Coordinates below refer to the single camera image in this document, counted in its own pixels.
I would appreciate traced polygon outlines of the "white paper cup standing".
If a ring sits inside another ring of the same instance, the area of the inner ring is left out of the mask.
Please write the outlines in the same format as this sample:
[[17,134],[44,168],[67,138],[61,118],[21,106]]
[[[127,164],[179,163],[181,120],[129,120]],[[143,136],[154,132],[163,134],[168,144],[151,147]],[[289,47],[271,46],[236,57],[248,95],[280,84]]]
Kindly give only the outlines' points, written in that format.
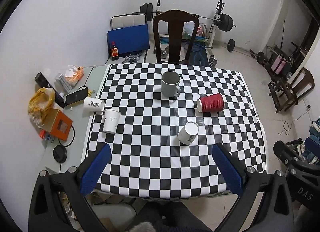
[[104,126],[103,132],[115,134],[119,123],[121,113],[117,110],[106,109],[104,111]]

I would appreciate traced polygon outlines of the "dark trousers leg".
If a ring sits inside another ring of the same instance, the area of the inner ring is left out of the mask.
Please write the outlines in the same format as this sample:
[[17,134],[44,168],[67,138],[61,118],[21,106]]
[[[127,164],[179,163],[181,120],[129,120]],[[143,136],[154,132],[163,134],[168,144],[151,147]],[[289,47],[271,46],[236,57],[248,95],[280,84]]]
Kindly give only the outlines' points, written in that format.
[[146,202],[127,231],[211,231],[182,202]]

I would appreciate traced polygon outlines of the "orange cardboard box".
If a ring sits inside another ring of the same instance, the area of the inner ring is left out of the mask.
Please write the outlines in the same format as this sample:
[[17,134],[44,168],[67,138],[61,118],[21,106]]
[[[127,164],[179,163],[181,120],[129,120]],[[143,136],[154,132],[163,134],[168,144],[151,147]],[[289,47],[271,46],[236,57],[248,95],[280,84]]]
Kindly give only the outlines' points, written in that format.
[[50,109],[42,129],[52,136],[67,141],[73,121],[59,109]]

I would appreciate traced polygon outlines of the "white weight bench rack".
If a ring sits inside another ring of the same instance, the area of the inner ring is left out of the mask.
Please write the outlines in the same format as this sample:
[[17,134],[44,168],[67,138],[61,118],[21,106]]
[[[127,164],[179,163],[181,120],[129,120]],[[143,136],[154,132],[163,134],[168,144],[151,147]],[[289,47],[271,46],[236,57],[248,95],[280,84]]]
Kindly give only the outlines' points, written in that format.
[[[229,15],[224,14],[222,12],[224,5],[225,3],[223,2],[223,0],[219,0],[217,2],[216,10],[212,18],[204,17],[198,14],[193,14],[193,16],[197,17],[198,19],[202,18],[211,21],[211,25],[209,28],[207,28],[206,24],[199,23],[195,39],[196,42],[203,44],[207,49],[213,48],[213,42],[217,30],[228,32],[234,26],[233,19]],[[164,11],[161,11],[161,0],[157,0],[155,11],[153,10],[153,4],[146,4],[145,15],[147,21],[152,21],[154,15],[160,15],[162,13],[164,13]]]

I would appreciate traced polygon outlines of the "red white plastic bag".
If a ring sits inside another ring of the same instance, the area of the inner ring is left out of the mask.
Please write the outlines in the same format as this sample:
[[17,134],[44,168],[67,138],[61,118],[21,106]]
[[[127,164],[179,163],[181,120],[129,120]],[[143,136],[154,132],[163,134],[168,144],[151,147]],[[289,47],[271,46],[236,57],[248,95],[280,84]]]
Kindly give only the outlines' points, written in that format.
[[204,23],[200,23],[197,29],[197,35],[200,37],[205,37],[207,34],[207,27]]

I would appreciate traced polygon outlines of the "orange white snack packet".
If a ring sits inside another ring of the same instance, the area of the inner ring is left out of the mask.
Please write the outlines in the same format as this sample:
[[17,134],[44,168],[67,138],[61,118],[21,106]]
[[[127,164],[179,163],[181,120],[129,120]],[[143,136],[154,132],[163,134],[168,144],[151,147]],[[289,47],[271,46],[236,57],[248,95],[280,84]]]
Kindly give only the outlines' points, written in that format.
[[65,71],[65,79],[72,87],[82,79],[83,75],[84,67],[69,65],[68,69]]

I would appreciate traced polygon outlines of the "blue folder board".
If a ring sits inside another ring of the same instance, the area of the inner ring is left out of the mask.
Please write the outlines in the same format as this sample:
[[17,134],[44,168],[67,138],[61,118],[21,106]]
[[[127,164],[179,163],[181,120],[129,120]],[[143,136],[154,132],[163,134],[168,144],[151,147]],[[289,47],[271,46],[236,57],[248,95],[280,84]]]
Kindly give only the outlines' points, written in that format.
[[109,56],[112,54],[112,42],[115,42],[119,54],[148,50],[150,48],[148,25],[144,24],[108,31],[107,46]]

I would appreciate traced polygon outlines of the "white paper cup bamboo print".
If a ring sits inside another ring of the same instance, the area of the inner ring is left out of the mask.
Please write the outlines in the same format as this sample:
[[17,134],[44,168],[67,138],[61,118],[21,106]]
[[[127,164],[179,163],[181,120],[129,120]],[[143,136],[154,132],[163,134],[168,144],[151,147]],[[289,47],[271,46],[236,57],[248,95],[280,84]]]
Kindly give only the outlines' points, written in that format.
[[190,145],[199,133],[199,126],[196,122],[187,122],[178,133],[178,140],[184,145]]

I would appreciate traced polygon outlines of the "black round lid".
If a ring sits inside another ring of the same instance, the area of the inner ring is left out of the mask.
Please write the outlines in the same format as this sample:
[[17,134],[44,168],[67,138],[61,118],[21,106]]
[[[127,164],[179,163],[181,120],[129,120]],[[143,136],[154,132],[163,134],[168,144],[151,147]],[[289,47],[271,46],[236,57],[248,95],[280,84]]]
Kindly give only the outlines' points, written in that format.
[[63,164],[67,159],[67,149],[65,148],[65,146],[55,146],[53,149],[53,158],[56,162]]

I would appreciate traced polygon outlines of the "white folding chair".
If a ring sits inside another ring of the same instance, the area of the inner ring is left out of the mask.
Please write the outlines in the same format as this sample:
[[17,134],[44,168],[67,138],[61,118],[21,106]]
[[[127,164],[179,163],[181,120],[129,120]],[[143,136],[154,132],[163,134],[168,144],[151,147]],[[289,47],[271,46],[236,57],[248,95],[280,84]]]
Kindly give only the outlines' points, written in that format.
[[116,15],[111,18],[111,30],[146,24],[146,15],[142,13]]

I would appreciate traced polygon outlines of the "blue clothes pile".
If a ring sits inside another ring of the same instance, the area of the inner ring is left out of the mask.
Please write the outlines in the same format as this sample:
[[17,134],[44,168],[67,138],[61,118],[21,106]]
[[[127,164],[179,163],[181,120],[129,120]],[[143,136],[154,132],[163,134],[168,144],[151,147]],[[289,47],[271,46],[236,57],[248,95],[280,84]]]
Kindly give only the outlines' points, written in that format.
[[310,128],[310,138],[319,144],[319,119],[313,121]]

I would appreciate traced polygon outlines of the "small barbell on floor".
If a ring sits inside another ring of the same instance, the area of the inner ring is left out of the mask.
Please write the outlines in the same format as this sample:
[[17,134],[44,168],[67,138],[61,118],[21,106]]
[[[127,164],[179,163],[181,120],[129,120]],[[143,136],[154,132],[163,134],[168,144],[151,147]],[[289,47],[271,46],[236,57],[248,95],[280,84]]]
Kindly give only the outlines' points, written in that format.
[[235,45],[235,40],[230,39],[227,43],[227,50],[229,52],[232,52],[235,48],[239,49],[240,51],[243,51],[245,54],[249,54],[252,58],[254,58],[260,65],[263,65],[264,59],[265,59],[265,54],[260,51],[258,53],[254,52],[252,49],[243,49],[240,47],[236,47]]

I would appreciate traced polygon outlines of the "barbell with black plates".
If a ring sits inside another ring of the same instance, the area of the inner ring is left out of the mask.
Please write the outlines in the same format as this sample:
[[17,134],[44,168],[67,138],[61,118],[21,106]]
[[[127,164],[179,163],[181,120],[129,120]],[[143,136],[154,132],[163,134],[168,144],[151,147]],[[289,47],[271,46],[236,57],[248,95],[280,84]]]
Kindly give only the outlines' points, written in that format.
[[[203,17],[198,14],[193,14],[193,15],[197,18],[204,18],[204,19],[212,20],[214,26],[217,26],[220,31],[228,32],[228,31],[232,30],[235,27],[235,25],[234,25],[233,19],[230,15],[222,13],[224,5],[225,5],[225,3],[222,2],[222,0],[220,0],[217,3],[215,16],[213,18]],[[153,15],[154,14],[156,14],[156,15],[161,14],[162,11],[154,11],[153,4],[145,3],[140,6],[139,12],[133,12],[133,14],[135,14],[135,13],[145,14],[146,21],[152,21]]]

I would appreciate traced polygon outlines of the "white paper cup lying left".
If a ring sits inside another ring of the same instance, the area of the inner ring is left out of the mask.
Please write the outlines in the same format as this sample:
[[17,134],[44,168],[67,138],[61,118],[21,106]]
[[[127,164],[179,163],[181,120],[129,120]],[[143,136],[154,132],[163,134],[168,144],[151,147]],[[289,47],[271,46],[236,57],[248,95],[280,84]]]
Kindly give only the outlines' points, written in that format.
[[86,97],[83,103],[83,109],[86,112],[102,112],[105,108],[105,102],[101,99]]

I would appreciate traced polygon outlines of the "grey ceramic mug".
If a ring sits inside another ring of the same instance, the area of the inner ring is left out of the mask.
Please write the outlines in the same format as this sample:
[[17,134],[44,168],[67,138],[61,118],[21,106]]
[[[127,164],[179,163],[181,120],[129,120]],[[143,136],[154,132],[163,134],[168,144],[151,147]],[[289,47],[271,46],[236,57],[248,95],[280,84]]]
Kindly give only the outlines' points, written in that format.
[[179,97],[181,77],[175,71],[166,71],[161,76],[161,93],[165,97]]

